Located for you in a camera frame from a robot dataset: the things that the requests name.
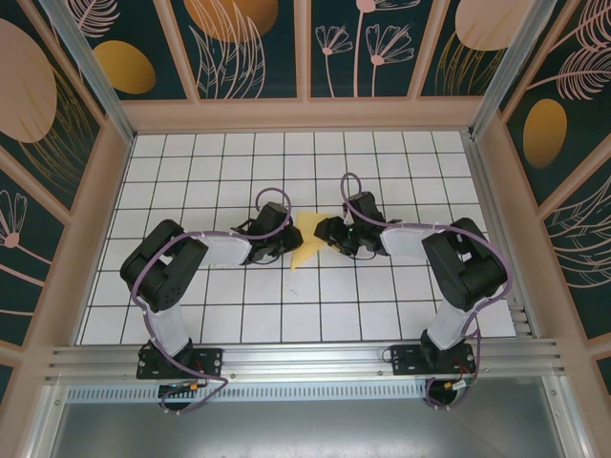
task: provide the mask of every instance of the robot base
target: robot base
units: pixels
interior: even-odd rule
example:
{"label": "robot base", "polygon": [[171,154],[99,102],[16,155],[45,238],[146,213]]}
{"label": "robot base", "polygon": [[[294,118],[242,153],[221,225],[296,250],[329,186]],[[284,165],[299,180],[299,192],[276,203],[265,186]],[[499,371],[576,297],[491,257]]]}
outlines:
{"label": "robot base", "polygon": [[[220,348],[188,347],[175,356],[175,360],[190,369],[207,375],[221,375],[222,350]],[[136,378],[139,380],[193,380],[193,375],[171,365],[154,345],[138,352]]]}
{"label": "robot base", "polygon": [[444,351],[444,357],[432,365],[420,343],[393,345],[389,348],[393,375],[453,375],[460,374],[458,360],[475,372],[474,351],[468,343],[459,343]]}

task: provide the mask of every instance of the black mounting plate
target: black mounting plate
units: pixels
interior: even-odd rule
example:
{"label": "black mounting plate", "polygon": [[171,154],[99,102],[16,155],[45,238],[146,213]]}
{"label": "black mounting plate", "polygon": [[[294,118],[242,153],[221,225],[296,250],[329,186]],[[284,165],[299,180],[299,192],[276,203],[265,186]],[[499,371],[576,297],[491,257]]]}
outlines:
{"label": "black mounting plate", "polygon": [[454,358],[475,372],[474,351],[468,343],[459,343],[452,348],[452,354],[444,362],[431,367],[422,353],[419,343],[411,345],[393,345],[389,348],[393,375],[436,375],[460,374],[460,366]]}
{"label": "black mounting plate", "polygon": [[[194,348],[189,367],[208,375],[221,375],[222,350],[220,348]],[[136,378],[139,380],[193,380],[193,375],[178,371],[159,356],[157,350],[144,348],[139,352]]]}

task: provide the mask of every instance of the white grid mat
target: white grid mat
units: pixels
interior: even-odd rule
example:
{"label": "white grid mat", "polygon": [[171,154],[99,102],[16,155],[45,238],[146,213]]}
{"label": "white grid mat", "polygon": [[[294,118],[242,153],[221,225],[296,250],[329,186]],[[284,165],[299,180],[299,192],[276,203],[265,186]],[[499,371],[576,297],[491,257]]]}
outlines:
{"label": "white grid mat", "polygon": [[[341,215],[339,178],[363,179],[388,219],[473,219],[486,232],[458,132],[141,135],[116,203],[78,344],[143,344],[139,309],[118,269],[159,222],[227,230],[256,217],[254,197],[283,188],[301,211]],[[270,194],[263,198],[279,200]],[[368,252],[361,257],[367,258]],[[350,260],[326,247],[291,272],[202,268],[182,302],[196,343],[417,339],[441,299],[421,260]],[[478,317],[484,337],[514,336],[506,302]]]}

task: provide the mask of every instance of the yellow object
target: yellow object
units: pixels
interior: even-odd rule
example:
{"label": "yellow object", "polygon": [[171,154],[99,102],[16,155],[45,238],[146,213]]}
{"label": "yellow object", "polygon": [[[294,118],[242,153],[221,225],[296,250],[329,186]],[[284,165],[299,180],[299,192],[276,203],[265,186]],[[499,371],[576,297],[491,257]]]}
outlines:
{"label": "yellow object", "polygon": [[153,65],[129,43],[105,41],[95,47],[94,54],[115,89],[127,94],[144,94],[155,86]]}
{"label": "yellow object", "polygon": [[567,119],[562,105],[544,98],[524,123],[524,155],[529,164],[544,169],[558,156],[566,137]]}
{"label": "yellow object", "polygon": [[1,18],[0,62],[0,132],[24,143],[39,141],[57,110],[53,67],[29,35]]}
{"label": "yellow object", "polygon": [[319,222],[329,217],[330,215],[324,213],[299,212],[297,214],[297,228],[302,233],[304,244],[293,251],[290,270],[295,270],[326,245],[314,235],[314,231]]}
{"label": "yellow object", "polygon": [[504,50],[512,44],[532,0],[461,0],[456,36],[476,51]]}
{"label": "yellow object", "polygon": [[200,29],[217,40],[237,43],[246,40],[234,4],[243,16],[250,19],[260,36],[267,33],[278,17],[278,0],[184,0],[184,7]]}

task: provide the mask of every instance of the ventilation grille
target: ventilation grille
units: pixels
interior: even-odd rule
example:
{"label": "ventilation grille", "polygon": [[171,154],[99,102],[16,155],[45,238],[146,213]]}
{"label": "ventilation grille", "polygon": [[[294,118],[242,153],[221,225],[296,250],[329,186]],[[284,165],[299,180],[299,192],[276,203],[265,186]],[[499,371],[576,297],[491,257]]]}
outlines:
{"label": "ventilation grille", "polygon": [[[401,399],[424,397],[424,381],[400,382],[342,382],[342,383],[292,383],[292,384],[239,384],[234,383],[221,391],[216,402],[256,401],[342,401],[366,399]],[[67,404],[105,403],[157,403],[158,385],[147,387],[121,385],[71,386]],[[195,393],[183,393],[171,397],[168,402],[185,399],[199,400],[213,388],[199,389]]]}

